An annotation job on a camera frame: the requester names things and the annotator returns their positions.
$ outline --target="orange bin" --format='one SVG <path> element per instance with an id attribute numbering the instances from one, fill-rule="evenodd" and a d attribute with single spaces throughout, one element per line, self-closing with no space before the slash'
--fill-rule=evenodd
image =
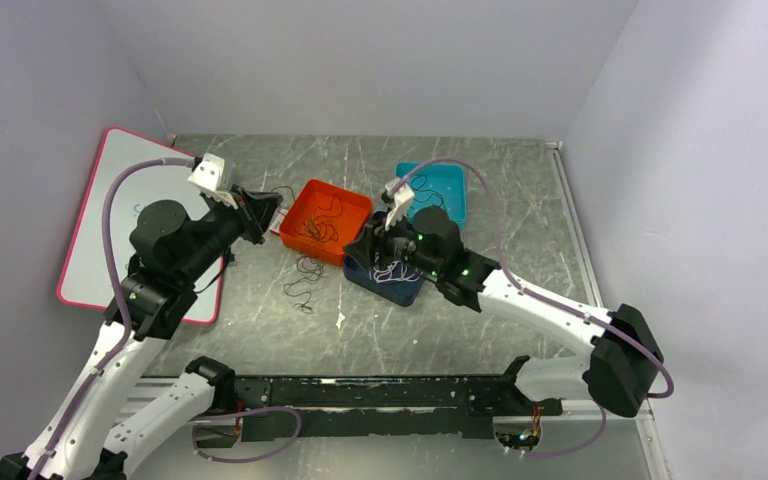
<path id="1" fill-rule="evenodd" d="M 278 231 L 285 246 L 338 267 L 372 213 L 372 200 L 322 180 L 307 182 Z"/>

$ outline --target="floor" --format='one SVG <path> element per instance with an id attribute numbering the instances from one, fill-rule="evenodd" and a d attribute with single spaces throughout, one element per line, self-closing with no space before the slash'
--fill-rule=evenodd
<path id="1" fill-rule="evenodd" d="M 298 193 L 309 179 L 319 178 L 368 195 L 377 206 L 383 206 L 380 190 L 394 177 L 397 163 L 457 156 L 478 166 L 498 191 L 503 241 L 515 272 L 587 300 L 562 191 L 544 142 L 179 135 L 175 147 L 233 161 L 235 181 L 246 189 L 289 185 Z M 495 258 L 488 197 L 474 177 L 467 179 L 467 190 L 464 244 Z M 295 251 L 273 236 L 260 246 L 240 241 L 233 251 L 237 259 L 225 273 L 217 321 L 182 325 L 146 375 L 178 376 L 204 354 L 238 374 L 404 375 L 499 373 L 518 355 L 547 358 L 565 352 L 515 320 L 449 304 L 430 283 L 412 306 L 403 308 L 349 283 L 331 266 L 312 288 L 313 313 L 305 314 L 282 291 L 300 276 Z"/>

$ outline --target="gray marble tabletop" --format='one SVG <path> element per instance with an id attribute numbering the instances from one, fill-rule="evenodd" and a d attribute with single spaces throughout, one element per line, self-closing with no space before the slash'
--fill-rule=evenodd
<path id="1" fill-rule="evenodd" d="M 235 182 L 246 189 L 289 185 L 298 193 L 309 179 L 319 178 L 368 195 L 379 206 L 379 192 L 394 177 L 397 163 L 441 156 L 468 160 L 498 191 L 503 242 L 515 272 L 587 300 L 563 193 L 542 141 L 179 135 L 175 146 L 233 161 Z M 488 198 L 474 177 L 467 185 L 464 244 L 495 258 Z M 236 262 L 225 273 L 216 322 L 182 325 L 147 375 L 178 376 L 200 355 L 239 374 L 411 375 L 500 373 L 518 355 L 565 354 L 560 345 L 514 320 L 449 304 L 430 283 L 403 308 L 348 282 L 330 265 L 312 288 L 314 312 L 305 314 L 282 291 L 300 276 L 298 252 L 271 235 L 260 246 L 238 241 L 233 252 Z"/>

